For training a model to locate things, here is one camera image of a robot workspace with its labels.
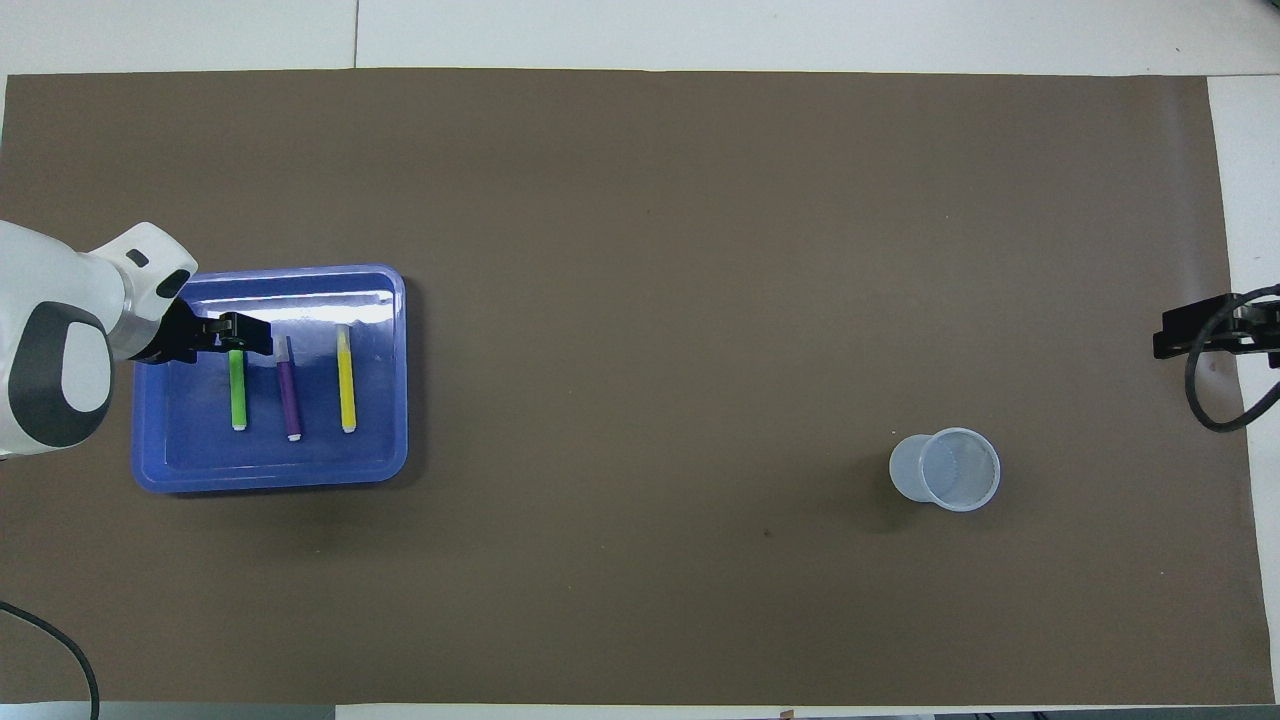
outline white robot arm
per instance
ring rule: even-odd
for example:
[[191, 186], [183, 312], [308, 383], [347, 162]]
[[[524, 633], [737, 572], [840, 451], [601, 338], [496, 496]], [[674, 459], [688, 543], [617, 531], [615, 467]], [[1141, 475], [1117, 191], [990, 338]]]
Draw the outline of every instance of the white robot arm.
[[113, 360], [270, 352], [265, 323], [233, 313], [202, 320], [174, 301], [195, 272], [195, 258], [151, 223], [77, 252], [0, 220], [0, 459], [92, 434], [111, 401]]

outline plastic tray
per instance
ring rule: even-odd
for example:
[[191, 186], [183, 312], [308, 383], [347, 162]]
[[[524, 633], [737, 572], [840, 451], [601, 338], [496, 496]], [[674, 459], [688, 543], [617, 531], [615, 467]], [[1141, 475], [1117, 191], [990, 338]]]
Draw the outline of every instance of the plastic tray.
[[[404, 281], [387, 265], [197, 274], [180, 297], [196, 315], [230, 310], [293, 343], [302, 439], [289, 442], [271, 356], [244, 354], [248, 429], [230, 427], [227, 356], [137, 365], [133, 475], [151, 492], [207, 492], [385, 480], [408, 456]], [[337, 323], [351, 329], [356, 432], [338, 409]]]

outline green marker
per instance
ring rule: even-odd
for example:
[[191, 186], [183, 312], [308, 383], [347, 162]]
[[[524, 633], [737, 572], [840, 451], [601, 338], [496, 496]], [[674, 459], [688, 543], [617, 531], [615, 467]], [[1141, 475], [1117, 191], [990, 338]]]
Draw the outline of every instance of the green marker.
[[248, 409], [244, 406], [244, 351], [227, 352], [227, 366], [232, 375], [232, 429], [248, 428]]

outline brown paper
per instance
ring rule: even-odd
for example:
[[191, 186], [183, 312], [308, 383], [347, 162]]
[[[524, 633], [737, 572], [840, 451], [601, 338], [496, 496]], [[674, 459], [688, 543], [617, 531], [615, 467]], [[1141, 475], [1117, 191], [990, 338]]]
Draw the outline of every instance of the brown paper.
[[[3, 597], [105, 698], [1272, 701], [1244, 436], [1149, 347], [1228, 290], [1202, 78], [58, 76], [6, 106], [8, 220], [411, 288], [385, 484], [147, 495], [127, 366], [83, 446], [0, 465]], [[887, 475], [951, 425], [1005, 468], [972, 514]], [[0, 698], [81, 697], [14, 625]]]

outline clear plastic cup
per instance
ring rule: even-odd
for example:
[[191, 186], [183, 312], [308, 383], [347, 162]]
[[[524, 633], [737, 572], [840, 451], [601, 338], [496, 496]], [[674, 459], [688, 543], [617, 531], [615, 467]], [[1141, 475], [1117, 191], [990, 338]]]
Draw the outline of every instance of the clear plastic cup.
[[954, 512], [987, 503], [1000, 487], [1000, 456], [987, 438], [966, 428], [911, 436], [888, 459], [893, 487], [916, 502]]

